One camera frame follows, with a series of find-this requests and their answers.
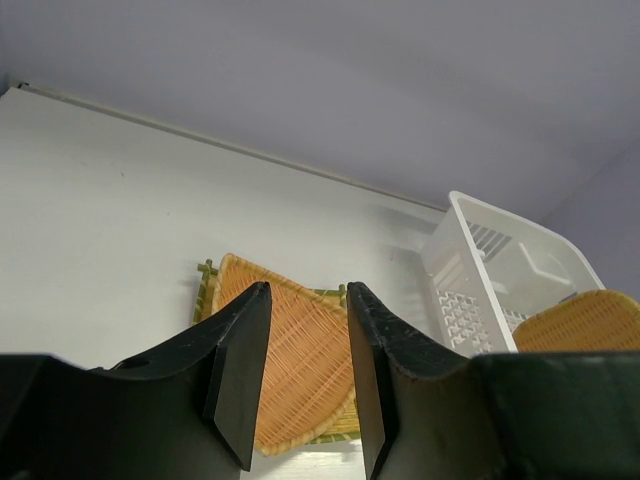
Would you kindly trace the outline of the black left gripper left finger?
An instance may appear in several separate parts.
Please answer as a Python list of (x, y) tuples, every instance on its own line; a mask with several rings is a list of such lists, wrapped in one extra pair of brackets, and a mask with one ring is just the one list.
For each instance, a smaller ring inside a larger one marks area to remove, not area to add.
[(252, 459), (271, 289), (256, 282), (211, 318), (98, 369), (92, 479), (237, 479)]

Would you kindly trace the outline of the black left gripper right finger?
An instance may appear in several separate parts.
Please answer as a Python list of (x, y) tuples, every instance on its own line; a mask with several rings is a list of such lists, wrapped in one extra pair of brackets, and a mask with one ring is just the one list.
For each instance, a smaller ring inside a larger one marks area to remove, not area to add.
[(367, 478), (499, 478), (500, 446), (470, 360), (362, 282), (348, 285), (347, 303)]

